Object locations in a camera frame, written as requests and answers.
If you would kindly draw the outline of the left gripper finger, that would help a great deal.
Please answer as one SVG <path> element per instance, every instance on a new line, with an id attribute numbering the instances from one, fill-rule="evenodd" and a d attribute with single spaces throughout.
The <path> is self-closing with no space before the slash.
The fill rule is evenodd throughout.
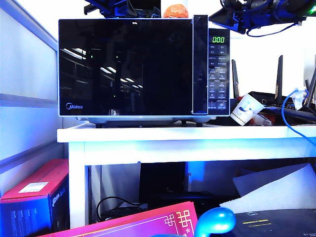
<path id="1" fill-rule="evenodd" d="M 130 0 L 126 0 L 126 15 L 128 15 L 130 17 L 136 16 L 135 10 L 134 10 Z"/>
<path id="2" fill-rule="evenodd" d="M 115 17 L 125 17 L 126 13 L 126 1 L 125 0 L 118 0 L 115 3 Z"/>

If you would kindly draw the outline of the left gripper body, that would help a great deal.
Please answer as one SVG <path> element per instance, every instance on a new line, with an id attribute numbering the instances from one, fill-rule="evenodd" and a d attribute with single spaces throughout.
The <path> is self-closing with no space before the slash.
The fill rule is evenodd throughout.
<path id="1" fill-rule="evenodd" d="M 116 18 L 118 17 L 115 14 L 115 6 L 117 0 L 86 0 L 89 4 L 83 8 L 85 15 L 88 13 L 99 10 L 100 14 L 105 18 Z"/>

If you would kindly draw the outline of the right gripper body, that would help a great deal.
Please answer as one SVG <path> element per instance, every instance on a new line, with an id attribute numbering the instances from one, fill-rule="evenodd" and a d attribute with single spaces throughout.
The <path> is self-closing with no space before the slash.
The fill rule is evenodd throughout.
<path id="1" fill-rule="evenodd" d="M 222 7 L 238 10 L 245 27 L 270 26 L 275 23 L 273 8 L 275 0 L 222 0 Z"/>

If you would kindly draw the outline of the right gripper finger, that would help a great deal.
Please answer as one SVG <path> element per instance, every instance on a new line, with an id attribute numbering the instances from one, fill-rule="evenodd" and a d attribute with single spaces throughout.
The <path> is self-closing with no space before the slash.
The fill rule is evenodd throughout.
<path id="1" fill-rule="evenodd" d="M 229 7 L 222 7 L 220 10 L 208 17 L 208 20 L 221 26 L 235 26 L 238 24 L 238 10 Z"/>
<path id="2" fill-rule="evenodd" d="M 241 15 L 233 15 L 233 29 L 234 32 L 239 34 L 246 33 L 246 27 L 244 26 L 244 20 Z"/>

